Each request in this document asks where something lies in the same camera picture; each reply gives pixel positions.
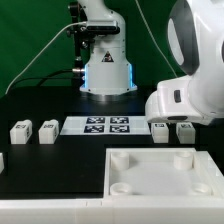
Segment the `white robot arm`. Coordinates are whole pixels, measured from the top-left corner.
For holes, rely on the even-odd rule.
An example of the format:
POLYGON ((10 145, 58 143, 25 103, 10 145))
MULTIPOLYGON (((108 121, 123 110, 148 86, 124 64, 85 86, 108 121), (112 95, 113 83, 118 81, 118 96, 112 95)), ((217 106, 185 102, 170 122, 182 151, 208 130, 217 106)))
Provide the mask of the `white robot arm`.
MULTIPOLYGON (((94 38, 80 90, 98 97, 135 91, 126 59, 124 19, 104 0, 78 3, 87 16, 85 31, 94 38)), ((167 39, 184 75, 158 83, 145 105, 146 120, 207 125, 224 118, 224 0, 177 0, 167 39)))

